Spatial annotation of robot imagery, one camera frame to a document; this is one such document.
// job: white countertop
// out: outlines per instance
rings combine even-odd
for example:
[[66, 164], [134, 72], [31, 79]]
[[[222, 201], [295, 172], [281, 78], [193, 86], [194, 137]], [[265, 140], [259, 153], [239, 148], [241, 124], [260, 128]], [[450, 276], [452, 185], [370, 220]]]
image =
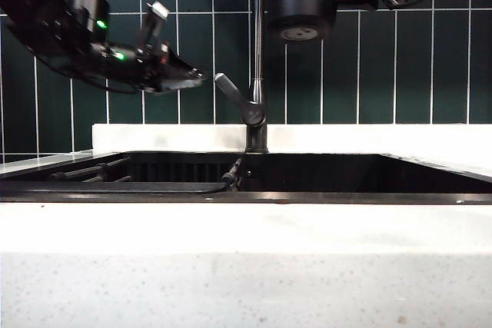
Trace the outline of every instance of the white countertop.
[[480, 327], [492, 207], [0, 204], [2, 328]]

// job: faucet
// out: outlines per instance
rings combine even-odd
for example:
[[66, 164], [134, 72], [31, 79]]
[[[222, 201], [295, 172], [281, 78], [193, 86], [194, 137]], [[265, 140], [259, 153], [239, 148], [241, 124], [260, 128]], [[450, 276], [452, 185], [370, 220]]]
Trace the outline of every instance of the faucet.
[[264, 0], [254, 0], [254, 77], [249, 99], [223, 73], [215, 75], [218, 88], [240, 109], [247, 126], [246, 152], [267, 153], [267, 102], [263, 83]]

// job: green led light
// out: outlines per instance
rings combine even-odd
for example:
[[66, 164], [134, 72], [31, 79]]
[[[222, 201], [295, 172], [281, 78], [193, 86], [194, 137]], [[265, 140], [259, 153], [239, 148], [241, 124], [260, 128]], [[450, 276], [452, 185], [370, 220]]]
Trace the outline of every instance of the green led light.
[[116, 52], [115, 58], [119, 59], [120, 61], [124, 61], [126, 59], [126, 55], [124, 55], [123, 53]]
[[96, 24], [97, 24], [100, 28], [103, 28], [104, 30], [105, 30], [106, 28], [108, 28], [108, 25], [106, 25], [104, 21], [101, 21], [101, 20], [96, 21]]

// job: sink basin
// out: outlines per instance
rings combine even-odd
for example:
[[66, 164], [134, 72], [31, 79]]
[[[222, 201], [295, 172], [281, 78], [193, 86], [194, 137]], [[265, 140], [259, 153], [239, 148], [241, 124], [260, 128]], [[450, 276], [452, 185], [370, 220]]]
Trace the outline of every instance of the sink basin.
[[[379, 154], [129, 152], [3, 174], [0, 189], [2, 193], [36, 189], [45, 193], [120, 194], [156, 194], [170, 188], [177, 192], [213, 189], [238, 158], [242, 158], [238, 171], [240, 192], [492, 194], [490, 177], [456, 173]], [[117, 165], [111, 165], [104, 178], [98, 179], [95, 173], [101, 163]], [[78, 176], [71, 181], [48, 181], [50, 176], [65, 172]], [[108, 183], [115, 181], [126, 183]]]

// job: black cylindrical device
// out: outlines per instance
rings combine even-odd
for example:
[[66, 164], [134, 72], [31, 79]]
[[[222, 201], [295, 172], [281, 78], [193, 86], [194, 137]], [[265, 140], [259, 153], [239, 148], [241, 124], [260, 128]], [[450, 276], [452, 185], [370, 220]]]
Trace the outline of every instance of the black cylindrical device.
[[333, 28], [333, 0], [271, 0], [269, 31], [285, 42], [317, 41]]

